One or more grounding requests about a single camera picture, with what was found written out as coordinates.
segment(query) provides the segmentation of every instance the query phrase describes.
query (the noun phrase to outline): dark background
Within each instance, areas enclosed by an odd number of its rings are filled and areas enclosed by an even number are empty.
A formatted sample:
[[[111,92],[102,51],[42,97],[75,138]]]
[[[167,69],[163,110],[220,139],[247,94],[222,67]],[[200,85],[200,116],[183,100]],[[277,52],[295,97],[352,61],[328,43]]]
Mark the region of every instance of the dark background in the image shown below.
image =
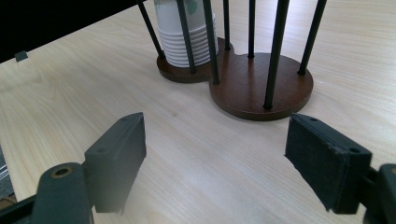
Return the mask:
[[[135,0],[0,0],[0,63],[134,5]]]

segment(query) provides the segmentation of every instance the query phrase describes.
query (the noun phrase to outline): white paper cup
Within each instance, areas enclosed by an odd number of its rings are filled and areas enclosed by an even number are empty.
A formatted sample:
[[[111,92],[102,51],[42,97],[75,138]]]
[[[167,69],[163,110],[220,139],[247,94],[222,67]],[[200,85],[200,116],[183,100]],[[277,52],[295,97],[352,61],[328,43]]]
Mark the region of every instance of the white paper cup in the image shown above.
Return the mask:
[[[203,0],[184,0],[187,24],[193,31],[205,25]],[[170,33],[182,33],[180,16],[176,0],[154,0],[158,26],[161,30]]]
[[[176,0],[155,0],[158,31],[163,43],[166,61],[176,67],[189,67],[184,35],[181,29]],[[184,0],[195,65],[210,61],[205,25],[203,0]],[[216,52],[219,46],[216,36],[216,15],[213,14]]]

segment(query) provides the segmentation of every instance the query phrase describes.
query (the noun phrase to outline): light wood grain surface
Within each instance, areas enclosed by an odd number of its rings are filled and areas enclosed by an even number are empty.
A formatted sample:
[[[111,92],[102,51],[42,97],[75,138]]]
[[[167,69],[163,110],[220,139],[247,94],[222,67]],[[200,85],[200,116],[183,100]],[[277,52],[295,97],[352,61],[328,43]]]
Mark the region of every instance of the light wood grain surface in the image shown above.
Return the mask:
[[[258,0],[256,51],[271,49],[276,0]],[[153,1],[145,3],[154,27]],[[212,1],[224,37],[221,1]],[[231,42],[248,52],[248,1],[232,0]],[[316,1],[290,1],[282,54],[300,61]],[[301,113],[396,162],[396,2],[328,1]],[[0,144],[19,200],[83,153],[117,119],[143,112],[148,156],[123,216],[96,223],[361,223],[325,211],[284,157],[288,119],[254,122],[217,108],[208,83],[161,77],[137,7],[0,64]]]

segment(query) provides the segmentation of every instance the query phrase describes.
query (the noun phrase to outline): round wooden base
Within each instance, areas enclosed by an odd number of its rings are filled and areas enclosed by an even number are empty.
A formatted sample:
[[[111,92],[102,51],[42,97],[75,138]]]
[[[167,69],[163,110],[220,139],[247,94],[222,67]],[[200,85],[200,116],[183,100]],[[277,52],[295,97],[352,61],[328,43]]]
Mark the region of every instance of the round wooden base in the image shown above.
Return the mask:
[[[224,50],[224,40],[219,38],[219,85],[209,81],[214,102],[224,111],[241,119],[283,119],[303,108],[311,96],[314,80],[308,70],[297,75],[300,63],[280,56],[276,76],[273,107],[265,110],[265,101],[270,53],[235,55],[233,46]],[[165,59],[157,59],[161,74],[176,82],[191,83],[207,80],[211,74],[210,63],[198,66],[195,74],[189,68],[176,68]]]

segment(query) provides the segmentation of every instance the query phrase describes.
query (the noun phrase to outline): screw hole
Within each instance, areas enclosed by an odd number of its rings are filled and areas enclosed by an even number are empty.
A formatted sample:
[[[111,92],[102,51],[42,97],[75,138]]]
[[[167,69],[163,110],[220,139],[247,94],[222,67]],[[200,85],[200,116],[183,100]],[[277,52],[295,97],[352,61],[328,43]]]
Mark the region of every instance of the screw hole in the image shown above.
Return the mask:
[[[354,148],[354,147],[350,148],[349,151],[353,152],[353,153],[360,153],[361,152],[360,150],[358,150],[357,148]]]
[[[62,167],[52,173],[52,178],[62,178],[72,173],[72,168]]]

